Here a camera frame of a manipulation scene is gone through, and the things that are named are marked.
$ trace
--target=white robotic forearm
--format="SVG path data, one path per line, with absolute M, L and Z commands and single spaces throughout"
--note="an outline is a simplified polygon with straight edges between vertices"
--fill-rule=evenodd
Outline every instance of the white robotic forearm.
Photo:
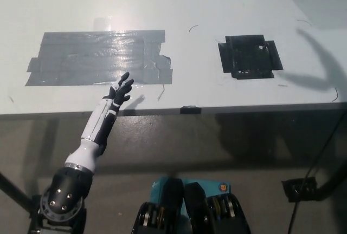
M 128 77 L 129 73 L 125 73 L 100 100 L 82 133 L 81 145 L 68 156 L 65 166 L 57 171 L 42 196 L 41 208 L 49 220 L 59 222 L 58 219 L 72 218 L 88 196 L 97 158 L 105 151 L 120 106 L 130 99 L 125 94 L 131 91 L 134 80 L 123 84 Z

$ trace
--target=black cable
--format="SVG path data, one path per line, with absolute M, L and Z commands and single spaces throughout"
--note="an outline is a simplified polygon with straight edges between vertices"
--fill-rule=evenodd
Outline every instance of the black cable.
M 322 155 L 324 154 L 326 148 L 328 147 L 332 137 L 335 135 L 335 132 L 337 130 L 337 128 L 340 126 L 342 120 L 344 119 L 345 115 L 346 115 L 347 111 L 345 111 L 341 117 L 339 118 L 339 120 L 337 121 L 336 125 L 334 126 L 331 134 L 329 135 L 328 139 L 326 140 L 324 146 L 321 148 L 321 150 L 319 151 L 319 153 L 316 155 L 315 159 L 313 160 L 312 162 L 312 165 L 310 166 L 308 172 L 306 173 L 305 175 L 305 178 L 303 180 L 303 183 L 300 187 L 300 190 L 299 190 L 299 193 L 298 193 L 298 200 L 295 202 L 295 205 L 294 205 L 294 209 L 293 209 L 293 213 L 292 213 L 292 217 L 291 217 L 291 221 L 289 223 L 289 227 L 288 227 L 288 234 L 291 234 L 292 233 L 292 228 L 293 228 L 293 225 L 294 225 L 294 221 L 295 221 L 295 217 L 297 215 L 297 211 L 298 211 L 298 208 L 299 208 L 299 203 L 300 203 L 300 195 L 301 195 L 301 192 L 305 186 L 305 183 L 307 181 L 307 178 L 309 177 L 311 171 L 313 170 L 314 167 L 317 166 L 317 163 L 320 161 L 320 159 L 322 158 Z

